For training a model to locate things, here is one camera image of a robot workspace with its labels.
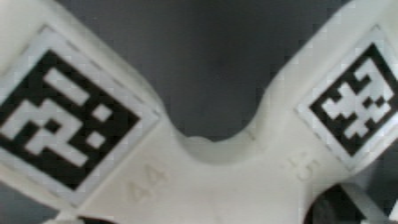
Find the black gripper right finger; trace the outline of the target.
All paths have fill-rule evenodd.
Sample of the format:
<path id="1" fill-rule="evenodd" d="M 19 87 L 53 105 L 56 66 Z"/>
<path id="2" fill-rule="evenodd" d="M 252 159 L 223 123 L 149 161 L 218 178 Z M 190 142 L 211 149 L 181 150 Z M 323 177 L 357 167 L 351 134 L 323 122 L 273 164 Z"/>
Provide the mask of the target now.
<path id="1" fill-rule="evenodd" d="M 314 200 L 307 224 L 398 224 L 355 183 L 334 185 Z"/>

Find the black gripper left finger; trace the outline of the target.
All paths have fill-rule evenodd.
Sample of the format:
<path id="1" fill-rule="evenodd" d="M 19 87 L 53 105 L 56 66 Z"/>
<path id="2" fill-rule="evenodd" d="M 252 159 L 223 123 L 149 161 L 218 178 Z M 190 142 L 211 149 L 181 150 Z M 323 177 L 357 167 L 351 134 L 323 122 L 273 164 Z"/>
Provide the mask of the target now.
<path id="1" fill-rule="evenodd" d="M 117 224 L 104 219 L 97 219 L 97 218 L 90 218 L 90 217 L 78 217 L 76 220 L 81 224 Z"/>

